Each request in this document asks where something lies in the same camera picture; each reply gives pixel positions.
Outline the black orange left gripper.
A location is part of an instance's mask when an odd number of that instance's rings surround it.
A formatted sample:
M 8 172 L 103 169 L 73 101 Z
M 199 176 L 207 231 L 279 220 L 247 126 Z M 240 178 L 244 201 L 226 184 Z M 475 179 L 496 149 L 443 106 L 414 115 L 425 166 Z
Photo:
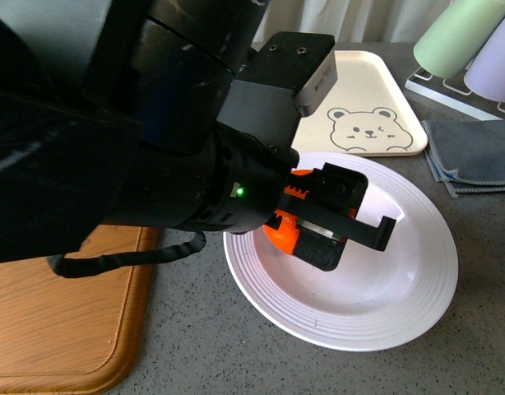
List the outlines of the black orange left gripper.
M 303 176 L 290 175 L 286 187 L 308 192 L 305 200 L 294 201 L 299 218 L 299 237 L 293 255 L 324 272 L 335 270 L 348 239 L 368 248 L 384 251 L 396 220 L 384 216 L 377 227 L 354 219 L 364 198 L 368 179 L 361 173 L 325 164 Z M 267 225 L 277 230 L 281 216 Z

